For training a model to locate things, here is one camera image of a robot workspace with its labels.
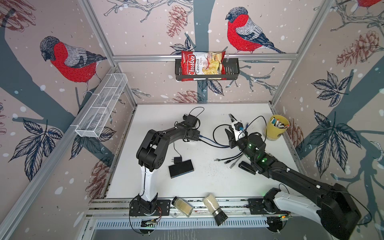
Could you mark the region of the black power adapter with cable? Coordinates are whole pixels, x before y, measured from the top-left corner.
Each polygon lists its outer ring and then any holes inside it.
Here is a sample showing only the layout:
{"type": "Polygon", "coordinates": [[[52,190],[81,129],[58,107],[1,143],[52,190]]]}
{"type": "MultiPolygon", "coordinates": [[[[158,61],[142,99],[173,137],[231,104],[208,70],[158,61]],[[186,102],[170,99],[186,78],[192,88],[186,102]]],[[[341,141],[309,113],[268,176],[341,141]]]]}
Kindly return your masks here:
{"type": "MultiPolygon", "coordinates": [[[[199,119],[199,115],[201,114],[201,113],[203,113],[204,112],[204,110],[205,110],[205,108],[204,107],[195,107],[195,108],[193,108],[190,112],[189,112],[189,114],[191,114],[191,115],[193,115],[193,116],[195,116],[195,117],[197,117],[198,119],[199,119]],[[195,115],[193,115],[192,114],[192,112],[194,111],[194,110],[197,110],[197,109],[202,109],[201,110],[201,112],[200,113],[198,113],[196,116],[195,115]]],[[[177,126],[177,125],[184,125],[184,126],[187,126],[187,125],[185,125],[185,122],[184,122],[184,120],[182,121],[182,122],[175,122],[175,124],[174,124],[174,126],[177,126]]],[[[199,127],[200,127],[200,125],[201,125],[201,121],[199,122],[199,123],[197,123],[197,125],[196,125],[196,127],[195,128],[192,128],[192,129],[198,129],[199,127]]]]}

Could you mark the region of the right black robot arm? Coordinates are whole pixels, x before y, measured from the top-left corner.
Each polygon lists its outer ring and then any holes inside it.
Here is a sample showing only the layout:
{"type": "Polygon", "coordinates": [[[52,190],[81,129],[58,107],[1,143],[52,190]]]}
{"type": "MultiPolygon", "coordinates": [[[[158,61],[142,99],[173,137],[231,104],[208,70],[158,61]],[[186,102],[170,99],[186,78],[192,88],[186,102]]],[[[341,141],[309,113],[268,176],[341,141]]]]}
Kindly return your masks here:
{"type": "Polygon", "coordinates": [[[283,193],[278,188],[270,189],[263,204],[268,213],[278,210],[298,214],[320,225],[339,240],[348,240],[362,218],[358,200],[340,185],[329,185],[311,179],[265,152],[266,144],[260,133],[235,137],[235,130],[229,128],[226,134],[230,148],[239,150],[250,160],[241,162],[241,168],[253,175],[263,175],[278,181],[301,196],[283,193]]]}

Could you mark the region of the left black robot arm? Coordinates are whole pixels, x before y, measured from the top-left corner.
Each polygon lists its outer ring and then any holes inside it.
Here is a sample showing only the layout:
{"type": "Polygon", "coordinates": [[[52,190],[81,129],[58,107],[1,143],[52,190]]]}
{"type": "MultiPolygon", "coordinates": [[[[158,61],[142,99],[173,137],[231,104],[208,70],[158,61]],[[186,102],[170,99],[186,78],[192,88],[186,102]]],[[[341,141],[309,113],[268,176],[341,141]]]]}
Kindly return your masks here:
{"type": "Polygon", "coordinates": [[[183,123],[168,130],[148,131],[136,154],[142,171],[141,191],[138,194],[140,207],[151,213],[155,210],[158,193],[151,187],[153,173],[164,163],[169,145],[178,140],[196,142],[199,138],[199,130],[183,123]]]}

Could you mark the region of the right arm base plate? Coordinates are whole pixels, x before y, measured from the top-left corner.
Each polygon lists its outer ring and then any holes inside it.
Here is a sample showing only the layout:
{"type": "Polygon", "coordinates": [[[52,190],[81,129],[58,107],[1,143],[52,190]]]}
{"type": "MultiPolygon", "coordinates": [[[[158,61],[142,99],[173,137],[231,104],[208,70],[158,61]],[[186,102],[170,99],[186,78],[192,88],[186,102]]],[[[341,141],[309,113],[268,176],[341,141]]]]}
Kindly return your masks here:
{"type": "Polygon", "coordinates": [[[272,188],[264,197],[248,199],[247,208],[250,210],[251,215],[290,214],[288,211],[279,209],[274,202],[276,194],[281,192],[278,188],[272,188]]]}

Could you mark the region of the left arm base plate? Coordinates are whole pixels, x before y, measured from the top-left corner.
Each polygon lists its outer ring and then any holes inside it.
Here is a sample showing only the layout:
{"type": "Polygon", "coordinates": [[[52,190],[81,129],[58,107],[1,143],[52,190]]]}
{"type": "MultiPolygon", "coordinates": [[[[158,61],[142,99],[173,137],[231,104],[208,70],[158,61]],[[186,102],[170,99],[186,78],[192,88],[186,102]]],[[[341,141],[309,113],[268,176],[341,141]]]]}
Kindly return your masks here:
{"type": "Polygon", "coordinates": [[[130,216],[168,216],[170,214],[171,201],[154,199],[151,202],[136,197],[130,203],[130,216]]]}

